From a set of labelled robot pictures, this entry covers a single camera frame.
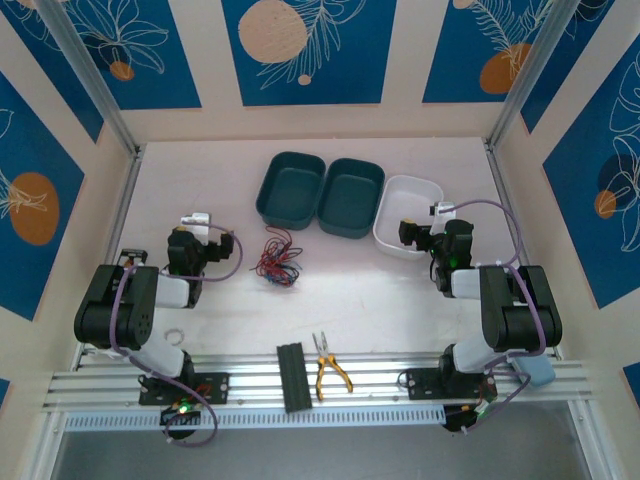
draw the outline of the floor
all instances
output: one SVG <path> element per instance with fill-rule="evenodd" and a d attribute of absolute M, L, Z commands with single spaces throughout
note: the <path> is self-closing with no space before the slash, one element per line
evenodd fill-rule
<path fill-rule="evenodd" d="M 157 431 L 71 433 L 64 436 L 52 478 L 591 477 L 566 404 L 536 403 L 511 405 L 468 437 L 440 426 L 222 430 L 211 445 L 185 449 L 167 445 Z"/>
<path fill-rule="evenodd" d="M 294 232 L 302 273 L 294 288 L 268 284 L 250 271 L 269 234 L 255 199 L 271 158 L 282 151 L 320 156 L 329 164 L 352 157 L 379 164 L 389 179 L 406 174 L 438 183 L 445 200 L 498 200 L 479 138 L 269 140 L 151 143 L 121 237 L 121 248 L 149 252 L 148 264 L 167 263 L 166 239 L 180 217 L 196 211 L 233 229 L 244 263 L 230 280 L 206 284 L 193 310 L 157 309 L 155 328 L 180 328 L 189 353 L 274 353 L 302 342 L 314 351 L 312 332 L 323 330 L 335 352 L 439 351 L 480 330 L 480 304 L 444 298 L 429 280 L 429 261 L 382 254 L 369 234 L 349 240 L 322 232 L 313 221 Z M 474 262 L 510 257 L 504 215 L 471 206 L 458 218 L 475 225 Z M 208 276 L 228 272 L 237 253 L 210 264 Z"/>

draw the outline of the small ring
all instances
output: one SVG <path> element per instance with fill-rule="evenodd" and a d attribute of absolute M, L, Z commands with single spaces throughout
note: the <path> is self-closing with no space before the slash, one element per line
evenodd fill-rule
<path fill-rule="evenodd" d="M 178 335 L 180 335 L 180 339 L 177 342 L 169 342 L 169 335 L 171 335 L 172 333 L 177 333 Z M 172 346 L 177 347 L 182 342 L 184 342 L 184 332 L 179 328 L 170 328 L 169 330 L 164 332 L 164 339 Z"/>

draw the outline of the tangled wires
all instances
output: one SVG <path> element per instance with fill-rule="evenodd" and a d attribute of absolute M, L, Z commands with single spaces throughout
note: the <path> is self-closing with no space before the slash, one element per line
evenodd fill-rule
<path fill-rule="evenodd" d="M 260 261 L 252 268 L 259 277 L 281 287 L 290 287 L 302 270 L 296 262 L 291 262 L 302 253 L 302 248 L 292 248 L 291 234 L 284 228 L 267 226 L 265 230 L 275 236 L 267 240 Z"/>

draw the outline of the white table surface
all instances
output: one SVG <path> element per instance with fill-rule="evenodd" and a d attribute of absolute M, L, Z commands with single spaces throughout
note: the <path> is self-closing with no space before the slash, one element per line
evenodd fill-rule
<path fill-rule="evenodd" d="M 429 280 L 429 261 L 386 256 L 373 235 L 350 240 L 324 233 L 314 219 L 292 232 L 303 270 L 291 289 L 275 287 L 249 271 L 265 241 L 255 199 L 271 158 L 282 151 L 377 163 L 387 179 L 406 174 L 438 183 L 445 200 L 498 200 L 479 138 L 267 140 L 151 143 L 121 237 L 121 248 L 149 252 L 149 265 L 167 263 L 167 237 L 180 217 L 196 211 L 233 229 L 243 243 L 244 263 L 230 280 L 205 284 L 193 310 L 156 309 L 161 331 L 180 328 L 181 347 L 192 354 L 275 353 L 302 342 L 315 348 L 312 332 L 324 330 L 334 352 L 440 351 L 480 331 L 480 302 L 447 299 Z M 473 262 L 493 263 L 513 253 L 504 215 L 489 206 L 458 212 L 475 224 Z M 217 241 L 218 235 L 211 235 Z M 237 252 L 210 264 L 207 276 L 228 272 Z"/>

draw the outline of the pliers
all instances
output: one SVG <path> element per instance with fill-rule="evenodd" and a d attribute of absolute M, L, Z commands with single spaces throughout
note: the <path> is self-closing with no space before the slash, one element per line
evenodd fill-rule
<path fill-rule="evenodd" d="M 318 401 L 322 401 L 324 399 L 324 395 L 322 394 L 322 378 L 324 377 L 324 369 L 327 366 L 327 363 L 333 367 L 333 369 L 340 374 L 342 379 L 347 384 L 347 390 L 349 393 L 353 393 L 353 383 L 347 375 L 347 372 L 342 370 L 338 362 L 336 362 L 336 356 L 332 353 L 329 353 L 329 347 L 327 346 L 327 337 L 324 336 L 324 332 L 321 332 L 320 338 L 322 342 L 318 341 L 316 334 L 313 334 L 313 341 L 316 344 L 316 349 L 318 350 L 318 377 L 316 379 L 316 395 L 318 396 Z"/>

